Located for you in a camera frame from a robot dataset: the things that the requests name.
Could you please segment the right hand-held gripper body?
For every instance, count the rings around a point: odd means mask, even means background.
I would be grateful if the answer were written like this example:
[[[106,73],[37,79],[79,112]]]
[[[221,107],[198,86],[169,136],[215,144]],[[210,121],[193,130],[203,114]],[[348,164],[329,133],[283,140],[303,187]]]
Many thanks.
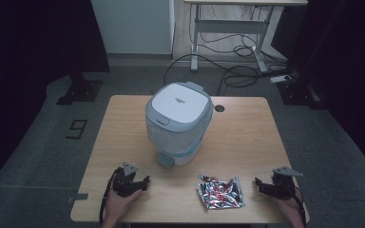
[[[273,170],[273,196],[280,200],[288,200],[295,193],[294,177],[302,177],[303,174],[287,166]]]

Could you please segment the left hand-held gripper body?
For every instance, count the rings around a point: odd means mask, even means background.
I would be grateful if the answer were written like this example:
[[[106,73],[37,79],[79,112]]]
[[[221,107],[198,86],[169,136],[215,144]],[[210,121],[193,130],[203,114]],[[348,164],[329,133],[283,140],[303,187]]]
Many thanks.
[[[134,182],[138,168],[126,161],[121,167],[115,170],[115,177],[112,181],[112,189],[121,197],[131,196],[140,189],[140,185]]]

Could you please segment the silver foil wrapper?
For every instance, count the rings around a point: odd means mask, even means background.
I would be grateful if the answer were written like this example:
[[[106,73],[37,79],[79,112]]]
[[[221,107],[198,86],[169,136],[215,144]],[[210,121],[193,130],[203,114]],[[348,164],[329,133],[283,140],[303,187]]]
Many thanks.
[[[220,180],[217,177],[198,175],[198,178],[202,181],[198,185],[199,196],[207,209],[234,209],[245,205],[238,177]]]

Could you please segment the white trash can grey lid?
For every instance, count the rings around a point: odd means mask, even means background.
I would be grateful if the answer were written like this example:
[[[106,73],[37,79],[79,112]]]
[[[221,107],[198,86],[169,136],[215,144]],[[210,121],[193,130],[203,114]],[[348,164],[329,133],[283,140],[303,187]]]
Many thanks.
[[[145,114],[153,109],[173,121],[188,124],[196,121],[207,108],[213,110],[214,105],[202,86],[192,82],[173,83],[164,86],[149,100]],[[187,164],[177,163],[175,159],[160,153],[158,149],[156,160],[164,167]]]

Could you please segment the person's right hand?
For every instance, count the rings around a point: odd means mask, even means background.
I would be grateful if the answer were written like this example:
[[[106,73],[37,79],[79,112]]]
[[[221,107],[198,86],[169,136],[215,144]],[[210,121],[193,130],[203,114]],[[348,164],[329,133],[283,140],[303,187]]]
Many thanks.
[[[299,206],[294,198],[290,199],[272,198],[272,201],[277,204],[280,212],[284,215],[287,222],[290,220],[302,222]]]

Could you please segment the person's left hand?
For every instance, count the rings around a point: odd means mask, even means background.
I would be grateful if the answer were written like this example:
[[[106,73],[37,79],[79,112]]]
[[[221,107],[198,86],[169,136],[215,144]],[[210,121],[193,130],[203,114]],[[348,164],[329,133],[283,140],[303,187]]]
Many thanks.
[[[119,221],[120,218],[124,215],[127,211],[129,206],[138,199],[143,190],[138,190],[134,192],[131,196],[128,197],[121,197],[113,190],[110,190],[107,197],[106,197],[106,205],[104,211],[104,221]]]

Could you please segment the grey tape strip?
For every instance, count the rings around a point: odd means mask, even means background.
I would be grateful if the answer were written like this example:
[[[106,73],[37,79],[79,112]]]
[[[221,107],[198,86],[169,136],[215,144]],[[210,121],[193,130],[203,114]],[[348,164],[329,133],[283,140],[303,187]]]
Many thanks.
[[[87,200],[88,199],[88,193],[84,194],[76,194],[74,196],[71,196],[67,199],[68,203],[73,203],[76,200]]]

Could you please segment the translucent blue trash bag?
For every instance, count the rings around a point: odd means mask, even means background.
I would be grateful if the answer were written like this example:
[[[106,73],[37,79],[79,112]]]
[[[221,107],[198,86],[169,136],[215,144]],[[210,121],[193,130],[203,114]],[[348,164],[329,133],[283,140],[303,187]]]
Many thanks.
[[[145,114],[148,139],[160,153],[188,163],[198,153],[212,115],[212,108],[207,108],[196,121],[178,123],[151,109]]]

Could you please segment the black stand base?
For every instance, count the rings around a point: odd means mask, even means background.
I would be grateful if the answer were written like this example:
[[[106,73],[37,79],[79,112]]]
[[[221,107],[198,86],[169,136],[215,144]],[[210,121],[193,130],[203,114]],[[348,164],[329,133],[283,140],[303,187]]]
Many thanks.
[[[103,84],[102,81],[87,80],[84,75],[72,73],[69,75],[71,85],[65,96],[60,97],[57,105],[72,105],[74,102],[94,102]]]
[[[311,109],[326,108],[321,88],[313,81],[308,83],[277,83],[280,98],[285,105],[307,105]]]

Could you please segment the white power strip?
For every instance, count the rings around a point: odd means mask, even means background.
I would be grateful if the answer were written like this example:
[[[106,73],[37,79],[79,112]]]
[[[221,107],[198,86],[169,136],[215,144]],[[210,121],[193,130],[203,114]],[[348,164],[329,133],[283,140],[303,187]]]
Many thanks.
[[[272,77],[270,79],[270,83],[271,84],[287,83],[287,82],[290,82],[291,80],[292,80],[292,77],[290,75],[280,75],[280,76]]]

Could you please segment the black curtain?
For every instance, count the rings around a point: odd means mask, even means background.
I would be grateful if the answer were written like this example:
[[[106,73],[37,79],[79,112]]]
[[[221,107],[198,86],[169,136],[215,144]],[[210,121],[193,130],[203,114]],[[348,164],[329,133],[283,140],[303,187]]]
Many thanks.
[[[285,7],[272,47],[295,82],[321,88],[327,110],[365,156],[365,0],[308,0]]]
[[[108,71],[91,0],[0,0],[0,169],[42,107],[49,83]]]

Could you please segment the white cabinet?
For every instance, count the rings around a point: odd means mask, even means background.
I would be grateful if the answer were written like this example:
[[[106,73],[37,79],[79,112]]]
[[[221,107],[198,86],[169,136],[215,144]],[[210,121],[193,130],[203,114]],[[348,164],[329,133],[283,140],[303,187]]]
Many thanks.
[[[172,53],[174,0],[91,0],[107,54]]]

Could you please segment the white metal frame desk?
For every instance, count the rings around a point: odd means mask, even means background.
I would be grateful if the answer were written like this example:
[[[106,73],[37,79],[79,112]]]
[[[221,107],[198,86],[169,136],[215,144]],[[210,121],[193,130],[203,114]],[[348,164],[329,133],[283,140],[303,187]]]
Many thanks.
[[[304,7],[308,0],[183,0],[184,3],[195,7],[193,45],[191,49],[192,71],[198,70],[198,35],[204,33],[241,33],[256,34],[259,39],[252,47],[256,63],[260,72],[267,72],[264,58],[261,54],[262,45],[269,28],[274,7]],[[200,8],[204,5],[226,5],[226,6],[258,6],[266,7],[265,19],[261,20],[230,20],[230,19],[201,19]]]

